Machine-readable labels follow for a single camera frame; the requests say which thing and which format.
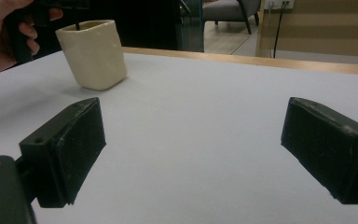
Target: ceramic mug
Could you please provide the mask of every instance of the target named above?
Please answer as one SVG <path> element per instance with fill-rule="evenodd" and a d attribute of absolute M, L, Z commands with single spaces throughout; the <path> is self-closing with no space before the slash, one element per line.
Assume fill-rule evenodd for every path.
<path fill-rule="evenodd" d="M 56 31 L 76 82 L 87 89 L 107 90 L 127 75 L 115 21 L 84 21 Z"/>

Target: gray chair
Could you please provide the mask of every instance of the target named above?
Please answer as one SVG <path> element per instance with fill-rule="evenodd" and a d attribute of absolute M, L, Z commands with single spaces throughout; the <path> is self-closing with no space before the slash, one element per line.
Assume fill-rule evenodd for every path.
<path fill-rule="evenodd" d="M 251 34 L 251 26 L 248 18 L 255 16 L 255 23 L 258 25 L 257 11 L 260 9 L 260 0 L 217 0 L 205 3 L 202 9 L 203 23 L 206 21 L 244 21 L 248 33 Z"/>

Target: wooden table edge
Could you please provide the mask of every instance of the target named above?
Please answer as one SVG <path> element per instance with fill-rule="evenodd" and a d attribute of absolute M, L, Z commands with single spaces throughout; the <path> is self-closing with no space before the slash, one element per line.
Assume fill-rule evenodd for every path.
<path fill-rule="evenodd" d="M 226 54 L 212 54 L 202 52 L 189 52 L 180 50 L 167 50 L 167 49 L 140 49 L 140 48 L 123 48 L 125 53 L 134 54 L 147 54 L 167 57 L 201 59 L 207 61 L 218 61 L 226 63 L 244 63 L 260 66 L 280 67 L 280 68 L 293 68 L 309 71 L 332 72 L 358 75 L 358 64 L 350 63 L 321 63 L 310 61 L 297 61 L 286 59 L 270 59 L 250 56 L 239 55 L 226 55 Z"/>

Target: wall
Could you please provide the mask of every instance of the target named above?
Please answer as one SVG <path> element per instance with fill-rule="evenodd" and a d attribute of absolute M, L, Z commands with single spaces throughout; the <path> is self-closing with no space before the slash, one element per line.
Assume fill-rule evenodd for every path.
<path fill-rule="evenodd" d="M 279 10 L 261 10 L 260 18 L 256 56 L 269 57 Z M 358 56 L 358 0 L 295 0 L 283 14 L 277 50 Z"/>

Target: white table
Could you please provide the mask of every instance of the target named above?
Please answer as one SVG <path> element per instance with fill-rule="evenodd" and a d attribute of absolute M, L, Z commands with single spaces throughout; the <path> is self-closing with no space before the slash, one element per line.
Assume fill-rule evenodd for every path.
<path fill-rule="evenodd" d="M 99 97 L 107 146 L 73 206 L 40 224 L 346 224 L 334 200 L 280 145 L 291 96 L 358 121 L 358 75 L 126 53 L 109 91 L 77 86 L 61 52 L 0 74 L 0 155 L 68 105 Z"/>

